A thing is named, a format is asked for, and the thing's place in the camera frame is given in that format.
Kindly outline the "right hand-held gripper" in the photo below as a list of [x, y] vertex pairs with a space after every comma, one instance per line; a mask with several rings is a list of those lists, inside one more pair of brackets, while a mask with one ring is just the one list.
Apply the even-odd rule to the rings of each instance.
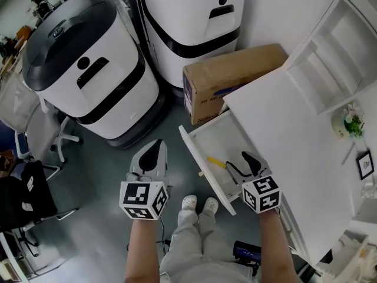
[[267, 161], [252, 152], [242, 152], [242, 156], [250, 167], [249, 173], [242, 173], [229, 161], [226, 170], [234, 183], [242, 186], [244, 202], [258, 214], [279, 208], [282, 191]]

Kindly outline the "yellow-handled screwdriver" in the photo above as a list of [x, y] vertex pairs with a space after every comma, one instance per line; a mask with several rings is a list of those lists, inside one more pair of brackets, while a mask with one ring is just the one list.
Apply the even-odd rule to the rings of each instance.
[[223, 163], [222, 161], [220, 161], [220, 160], [218, 160], [218, 159], [216, 159], [214, 157], [210, 157], [209, 156], [207, 158], [207, 161], [210, 162], [211, 164], [215, 164], [216, 166], [221, 167], [223, 169], [226, 168], [226, 164], [225, 163]]

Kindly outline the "white drawer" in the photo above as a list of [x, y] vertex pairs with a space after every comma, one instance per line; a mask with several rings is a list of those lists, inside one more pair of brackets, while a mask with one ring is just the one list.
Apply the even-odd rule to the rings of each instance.
[[236, 214], [233, 202], [240, 198], [256, 213], [261, 213], [261, 196], [253, 190], [253, 186], [243, 187], [247, 179], [241, 179], [237, 185], [227, 169], [208, 160], [212, 157], [222, 163], [230, 162], [243, 174], [248, 175], [252, 171], [242, 152], [251, 152], [260, 158], [266, 158], [251, 141], [232, 111], [226, 111], [191, 132], [182, 125], [178, 129], [203, 176], [228, 212], [231, 215]]

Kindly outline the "person's left forearm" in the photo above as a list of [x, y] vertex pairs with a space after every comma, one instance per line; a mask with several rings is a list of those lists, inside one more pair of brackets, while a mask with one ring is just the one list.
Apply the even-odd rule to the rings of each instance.
[[156, 247], [157, 221], [133, 220], [125, 266], [125, 283], [160, 283]]

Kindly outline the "person's right forearm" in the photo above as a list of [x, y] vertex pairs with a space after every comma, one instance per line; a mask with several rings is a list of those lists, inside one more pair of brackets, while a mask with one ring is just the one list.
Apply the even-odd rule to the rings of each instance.
[[292, 254], [279, 214], [268, 210], [259, 215], [262, 241], [262, 283], [298, 283]]

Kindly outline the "person's right white shoe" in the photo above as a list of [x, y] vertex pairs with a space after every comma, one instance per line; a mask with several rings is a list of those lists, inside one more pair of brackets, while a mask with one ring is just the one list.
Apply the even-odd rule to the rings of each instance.
[[219, 208], [219, 203], [217, 199], [213, 197], [209, 197], [206, 199], [205, 204], [203, 206], [203, 213], [211, 212], [212, 214], [216, 214], [217, 210]]

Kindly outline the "person's white shoe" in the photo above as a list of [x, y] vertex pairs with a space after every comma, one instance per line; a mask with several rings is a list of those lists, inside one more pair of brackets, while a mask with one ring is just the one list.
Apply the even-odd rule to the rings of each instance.
[[217, 210], [219, 208], [219, 203], [217, 199], [213, 197], [209, 197], [206, 199], [205, 204], [203, 206], [203, 213], [211, 212], [212, 214], [216, 214]]
[[197, 196], [187, 195], [182, 200], [181, 209], [182, 210], [193, 210], [195, 211], [197, 207]]

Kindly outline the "person's left white shoe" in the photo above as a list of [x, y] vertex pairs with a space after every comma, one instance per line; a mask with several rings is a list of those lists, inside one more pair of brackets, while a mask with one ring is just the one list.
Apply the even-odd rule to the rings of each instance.
[[197, 196], [187, 195], [182, 200], [181, 209], [182, 210], [193, 210], [195, 211], [197, 207]]

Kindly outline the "white desk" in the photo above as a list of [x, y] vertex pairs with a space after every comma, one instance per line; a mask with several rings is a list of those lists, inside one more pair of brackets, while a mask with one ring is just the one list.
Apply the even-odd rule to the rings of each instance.
[[365, 184], [356, 157], [362, 144], [340, 139], [329, 115], [316, 115], [278, 68], [224, 98], [268, 162], [286, 202], [298, 254], [316, 265], [350, 228]]

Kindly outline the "black box with screen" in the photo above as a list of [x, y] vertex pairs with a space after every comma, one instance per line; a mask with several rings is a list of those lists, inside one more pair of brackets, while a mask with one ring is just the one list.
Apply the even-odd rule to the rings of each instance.
[[245, 242], [236, 241], [233, 245], [233, 256], [236, 261], [242, 265], [261, 265], [261, 252], [261, 247]]

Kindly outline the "person's light grey outfit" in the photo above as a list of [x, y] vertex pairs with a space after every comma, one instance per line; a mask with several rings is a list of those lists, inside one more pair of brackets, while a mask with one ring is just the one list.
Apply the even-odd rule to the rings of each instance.
[[182, 209], [171, 245], [160, 264], [160, 283], [259, 283], [235, 263], [233, 249], [211, 210]]

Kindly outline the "potted plant with flowers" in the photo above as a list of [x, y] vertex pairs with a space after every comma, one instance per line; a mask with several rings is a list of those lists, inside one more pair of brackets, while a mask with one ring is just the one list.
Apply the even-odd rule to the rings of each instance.
[[351, 101], [336, 110], [331, 118], [333, 131], [340, 139], [361, 139], [365, 122], [359, 104]]

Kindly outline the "white shelf cabinet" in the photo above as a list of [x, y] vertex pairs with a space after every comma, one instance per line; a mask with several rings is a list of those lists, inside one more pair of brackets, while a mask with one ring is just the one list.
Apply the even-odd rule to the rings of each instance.
[[377, 83], [377, 0], [332, 0], [286, 73], [316, 114]]

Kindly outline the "white mesh office chair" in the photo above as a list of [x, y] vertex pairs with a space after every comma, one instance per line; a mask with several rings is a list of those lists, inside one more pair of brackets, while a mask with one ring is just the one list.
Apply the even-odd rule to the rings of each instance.
[[70, 120], [59, 122], [57, 110], [46, 107], [18, 75], [8, 77], [0, 86], [0, 121], [14, 131], [16, 154], [19, 159], [32, 158], [43, 162], [48, 152], [56, 150], [61, 163], [62, 141], [82, 143], [82, 139], [65, 132]]

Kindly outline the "black picture frame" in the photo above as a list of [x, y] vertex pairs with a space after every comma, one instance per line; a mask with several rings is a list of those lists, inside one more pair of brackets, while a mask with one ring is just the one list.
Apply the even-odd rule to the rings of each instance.
[[371, 151], [368, 150], [356, 158], [356, 164], [359, 171], [360, 179], [363, 180], [374, 172], [374, 165]]

